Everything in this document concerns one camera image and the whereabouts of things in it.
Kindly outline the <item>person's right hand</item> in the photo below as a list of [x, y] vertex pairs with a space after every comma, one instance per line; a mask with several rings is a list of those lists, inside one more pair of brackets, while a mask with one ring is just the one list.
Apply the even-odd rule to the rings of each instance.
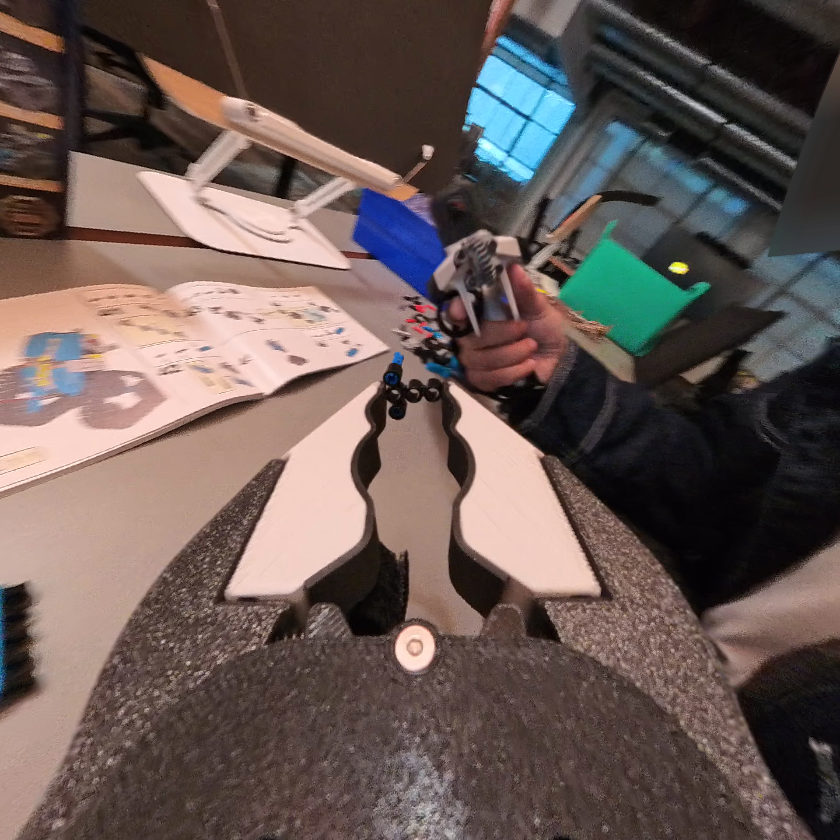
[[539, 291], [524, 268], [508, 268], [519, 319], [485, 321], [457, 340], [458, 358], [474, 389], [493, 393], [535, 376], [546, 385], [568, 349], [567, 319], [558, 302]]

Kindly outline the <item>blue plastic bin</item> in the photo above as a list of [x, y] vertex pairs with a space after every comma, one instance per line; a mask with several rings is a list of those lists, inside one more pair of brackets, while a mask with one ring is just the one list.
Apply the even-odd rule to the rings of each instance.
[[403, 201], [367, 188], [360, 195], [353, 240], [420, 295], [445, 259], [428, 196]]

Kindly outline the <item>white book stand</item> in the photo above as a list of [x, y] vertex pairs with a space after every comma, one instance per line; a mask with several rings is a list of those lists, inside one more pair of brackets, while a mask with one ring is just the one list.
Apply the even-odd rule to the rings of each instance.
[[[360, 186], [388, 196], [414, 194], [410, 181], [435, 153], [433, 145], [423, 144], [414, 167], [397, 175], [252, 101], [222, 95], [217, 115], [223, 131], [184, 177], [144, 171], [138, 178], [184, 235], [210, 249], [242, 256], [348, 270], [349, 259], [309, 217]], [[314, 166], [332, 179], [289, 207], [214, 187], [217, 175], [252, 145]]]

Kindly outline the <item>person's clothed torso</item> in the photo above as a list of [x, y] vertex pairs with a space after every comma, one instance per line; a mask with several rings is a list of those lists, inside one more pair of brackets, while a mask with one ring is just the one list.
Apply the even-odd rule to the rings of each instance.
[[815, 838], [839, 838], [839, 547], [709, 610], [763, 759]]

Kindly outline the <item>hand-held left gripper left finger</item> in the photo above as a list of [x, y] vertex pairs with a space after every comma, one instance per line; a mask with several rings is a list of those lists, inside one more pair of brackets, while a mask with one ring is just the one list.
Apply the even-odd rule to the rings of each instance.
[[326, 602], [351, 613], [381, 568], [370, 486], [382, 467], [383, 384], [369, 385], [290, 449], [225, 586], [227, 602]]

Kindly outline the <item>grey desk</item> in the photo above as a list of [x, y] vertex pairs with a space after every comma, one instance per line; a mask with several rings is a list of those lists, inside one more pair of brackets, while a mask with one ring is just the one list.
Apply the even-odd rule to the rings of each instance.
[[[312, 222], [353, 268], [327, 271], [193, 246], [140, 185], [139, 166], [75, 153], [68, 233], [73, 239], [2, 239], [2, 298], [127, 282], [159, 289], [187, 281], [320, 288], [389, 346], [412, 290], [361, 258], [354, 216]], [[298, 380], [263, 402], [237, 404], [173, 433], [2, 499], [2, 583], [35, 596], [38, 691], [2, 715], [2, 838], [14, 838], [49, 785], [109, 651], [163, 568], [264, 464], [285, 454], [357, 396], [386, 357]], [[448, 634], [482, 620], [448, 577], [450, 505], [439, 406], [414, 406], [380, 439], [371, 484], [379, 533], [407, 550], [408, 616]]]

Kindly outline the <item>brown stick pile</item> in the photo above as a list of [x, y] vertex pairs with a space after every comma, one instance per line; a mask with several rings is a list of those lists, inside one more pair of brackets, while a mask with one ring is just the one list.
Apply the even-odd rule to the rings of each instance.
[[610, 325], [606, 326], [598, 321], [590, 320], [581, 312], [568, 308], [564, 310], [564, 316], [567, 318], [572, 329], [593, 340], [603, 340], [613, 329]]

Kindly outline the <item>blue-lit window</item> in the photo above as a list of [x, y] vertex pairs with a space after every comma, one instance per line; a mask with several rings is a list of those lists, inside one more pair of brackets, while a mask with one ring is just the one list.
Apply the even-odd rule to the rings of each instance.
[[563, 69], [502, 36], [472, 89], [465, 128], [479, 129], [478, 161], [523, 184], [533, 178], [574, 111]]

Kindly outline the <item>blue pin brick assembly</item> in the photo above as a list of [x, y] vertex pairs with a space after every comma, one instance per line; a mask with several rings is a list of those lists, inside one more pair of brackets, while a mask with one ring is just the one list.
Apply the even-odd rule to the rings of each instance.
[[403, 382], [403, 353], [395, 352], [388, 364], [382, 381], [385, 386], [385, 400], [388, 415], [395, 421], [404, 419], [407, 411], [406, 386]]

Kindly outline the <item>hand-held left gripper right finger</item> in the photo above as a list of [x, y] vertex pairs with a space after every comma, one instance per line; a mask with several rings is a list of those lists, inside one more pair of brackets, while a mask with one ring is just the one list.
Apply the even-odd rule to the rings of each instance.
[[447, 468], [458, 485], [448, 574], [488, 617], [500, 604], [526, 619], [546, 602], [599, 600], [602, 582], [537, 448], [458, 385], [445, 385]]

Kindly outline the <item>instruction booklet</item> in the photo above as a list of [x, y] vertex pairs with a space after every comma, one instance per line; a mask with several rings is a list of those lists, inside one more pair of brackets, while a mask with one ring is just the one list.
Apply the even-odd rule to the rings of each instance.
[[386, 351], [315, 287], [119, 283], [4, 299], [2, 494]]

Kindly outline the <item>black display board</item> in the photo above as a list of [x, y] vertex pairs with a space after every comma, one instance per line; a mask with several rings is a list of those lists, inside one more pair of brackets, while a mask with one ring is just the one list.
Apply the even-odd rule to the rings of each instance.
[[80, 2], [81, 22], [136, 51], [159, 85], [179, 72], [239, 96], [394, 173], [421, 147], [425, 193], [452, 180], [480, 69], [489, 1], [217, 2], [240, 81], [209, 2]]

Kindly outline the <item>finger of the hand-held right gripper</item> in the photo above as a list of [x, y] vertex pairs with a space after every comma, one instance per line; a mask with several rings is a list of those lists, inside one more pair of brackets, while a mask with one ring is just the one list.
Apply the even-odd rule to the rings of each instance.
[[482, 290], [468, 292], [456, 276], [454, 245], [447, 257], [436, 268], [429, 282], [429, 297], [437, 309], [437, 322], [441, 329], [458, 329], [450, 317], [449, 310], [454, 299], [461, 300], [467, 318], [466, 329], [479, 329], [482, 316]]
[[522, 250], [517, 238], [493, 236], [492, 244], [492, 320], [519, 320], [518, 303], [513, 293], [509, 269], [522, 264]]

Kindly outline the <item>blue black track assembly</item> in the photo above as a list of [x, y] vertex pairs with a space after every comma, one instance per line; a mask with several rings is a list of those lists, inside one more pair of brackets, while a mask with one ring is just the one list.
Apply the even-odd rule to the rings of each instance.
[[34, 642], [30, 634], [33, 599], [27, 583], [1, 587], [1, 712], [36, 687]]

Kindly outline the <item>grey brick gear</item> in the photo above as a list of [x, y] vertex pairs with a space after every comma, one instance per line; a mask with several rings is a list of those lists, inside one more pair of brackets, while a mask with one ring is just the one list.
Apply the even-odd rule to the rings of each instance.
[[475, 234], [461, 240], [455, 250], [456, 276], [468, 292], [478, 293], [497, 281], [497, 238]]

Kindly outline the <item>building set box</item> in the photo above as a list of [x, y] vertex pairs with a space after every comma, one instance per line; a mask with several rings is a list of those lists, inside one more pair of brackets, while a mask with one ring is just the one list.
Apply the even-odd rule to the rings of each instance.
[[1, 235], [63, 239], [81, 130], [78, 2], [1, 2]]

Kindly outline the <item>green plastic bin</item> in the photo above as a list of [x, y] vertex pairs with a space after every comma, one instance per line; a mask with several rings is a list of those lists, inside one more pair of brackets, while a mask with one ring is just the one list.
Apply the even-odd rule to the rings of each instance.
[[608, 328], [610, 341], [640, 357], [711, 285], [701, 280], [685, 289], [677, 286], [619, 245], [613, 239], [616, 226], [616, 220], [605, 226], [589, 255], [560, 287], [558, 298], [584, 319]]

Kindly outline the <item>pile of small brick parts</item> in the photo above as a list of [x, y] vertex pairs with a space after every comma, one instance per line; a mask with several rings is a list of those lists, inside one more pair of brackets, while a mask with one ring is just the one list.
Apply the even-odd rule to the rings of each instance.
[[456, 357], [454, 341], [444, 333], [434, 305], [420, 296], [404, 296], [392, 333], [402, 349], [417, 357], [424, 368], [441, 380], [462, 380], [463, 370]]

